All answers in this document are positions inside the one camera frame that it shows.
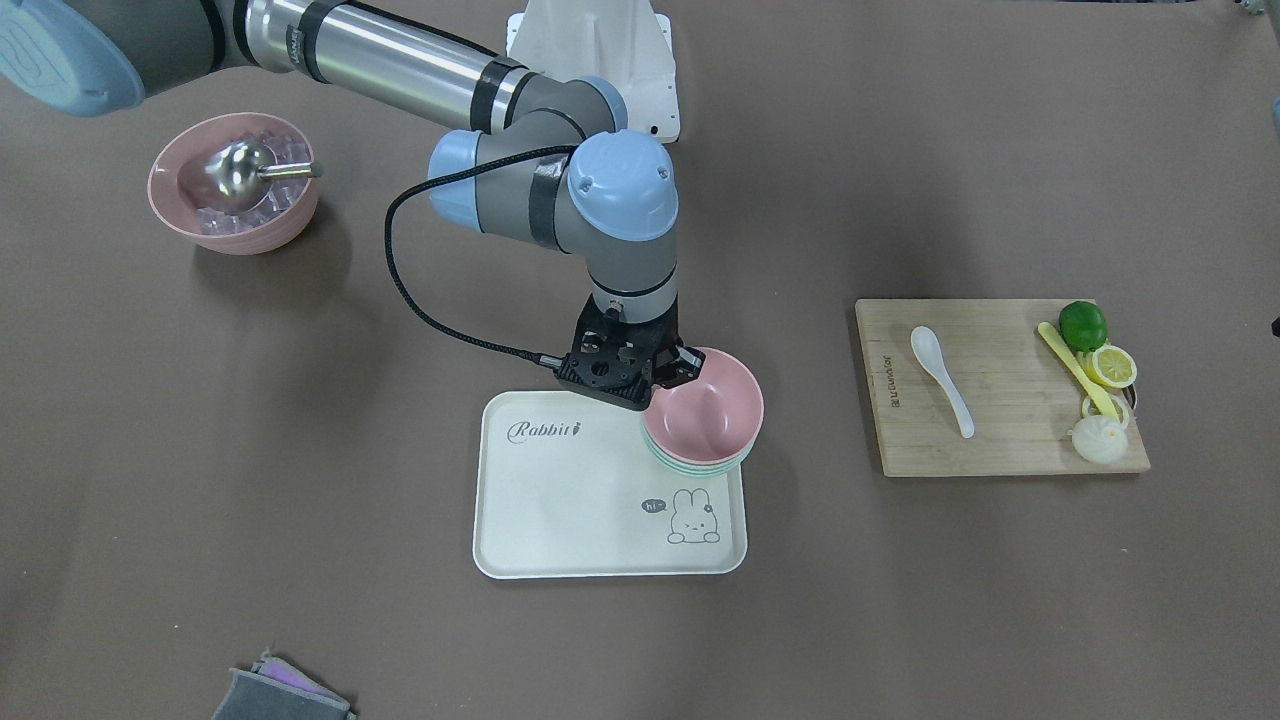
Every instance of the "white tray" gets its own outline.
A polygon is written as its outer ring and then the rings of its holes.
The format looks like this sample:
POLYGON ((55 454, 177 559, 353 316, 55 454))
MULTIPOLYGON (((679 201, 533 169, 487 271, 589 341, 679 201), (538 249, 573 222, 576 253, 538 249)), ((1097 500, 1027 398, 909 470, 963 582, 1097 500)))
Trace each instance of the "white tray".
POLYGON ((637 413, 504 392, 484 410, 472 556, 497 579, 728 573, 746 557, 742 473, 668 470, 637 413))

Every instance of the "blue joint cap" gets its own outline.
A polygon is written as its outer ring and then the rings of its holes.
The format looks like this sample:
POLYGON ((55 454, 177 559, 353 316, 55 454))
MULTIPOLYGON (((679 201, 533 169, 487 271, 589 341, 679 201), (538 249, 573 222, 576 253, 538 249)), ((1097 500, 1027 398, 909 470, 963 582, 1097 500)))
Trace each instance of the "blue joint cap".
MULTIPOLYGON (((444 133, 431 151, 431 161, 426 167, 428 179, 461 173, 476 167, 476 150, 480 146, 480 131, 454 129, 444 133)), ((480 210, 476 208, 476 179, 451 182, 428 191, 431 206, 442 218, 451 223, 480 229, 480 210)))
POLYGON ((586 138, 570 158, 568 183, 573 206, 586 222, 620 240, 657 240, 680 214, 671 155, 641 132, 586 138))
POLYGON ((124 53, 61 0, 0 0, 0 73, 45 105, 86 118, 147 96, 124 53))
POLYGON ((586 76, 577 79, 594 87, 609 104, 609 111, 613 113, 613 129, 627 129, 627 101, 622 99, 618 88, 602 77, 586 76))

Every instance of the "folded cloth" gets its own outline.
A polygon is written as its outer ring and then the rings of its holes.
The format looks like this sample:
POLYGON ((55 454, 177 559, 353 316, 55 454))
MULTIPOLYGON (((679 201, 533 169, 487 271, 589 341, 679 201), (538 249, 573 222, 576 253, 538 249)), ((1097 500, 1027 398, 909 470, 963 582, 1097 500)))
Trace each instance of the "folded cloth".
POLYGON ((356 720, 351 703, 288 662, 264 652, 232 687, 212 720, 356 720))

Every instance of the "robotic arm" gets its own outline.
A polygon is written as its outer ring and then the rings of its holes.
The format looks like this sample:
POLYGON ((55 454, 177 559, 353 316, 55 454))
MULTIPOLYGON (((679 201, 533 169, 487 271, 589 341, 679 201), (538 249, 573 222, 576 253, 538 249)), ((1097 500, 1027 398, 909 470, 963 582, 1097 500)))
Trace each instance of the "robotic arm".
POLYGON ((591 281, 562 357, 566 388, 643 410, 653 387, 698 377, 678 333, 675 172, 626 131, 608 82, 558 82, 467 40, 340 0, 0 0, 0 70, 77 115, 132 108, 225 67, 300 72, 439 124, 430 177, 548 146, 431 190, 444 218, 581 255, 591 281))

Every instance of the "pink bowl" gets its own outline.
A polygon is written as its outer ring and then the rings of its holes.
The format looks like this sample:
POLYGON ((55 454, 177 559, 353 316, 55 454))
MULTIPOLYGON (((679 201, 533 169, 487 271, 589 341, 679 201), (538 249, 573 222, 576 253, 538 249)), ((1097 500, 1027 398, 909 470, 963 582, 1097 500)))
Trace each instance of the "pink bowl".
POLYGON ((291 135, 311 147, 302 131, 288 120, 262 113, 232 113, 210 118, 173 138, 151 164, 147 177, 147 200, 160 222, 196 245, 227 255, 256 255, 289 242, 307 227, 320 201, 319 186, 315 179, 308 179, 302 195, 288 210, 256 228, 221 236, 200 232, 196 208, 178 188, 178 169, 193 158, 207 158, 244 132, 291 135))
POLYGON ((696 380, 654 389, 645 432, 663 452, 691 465, 717 465, 751 447, 764 424, 764 393, 751 370, 710 347, 696 380))

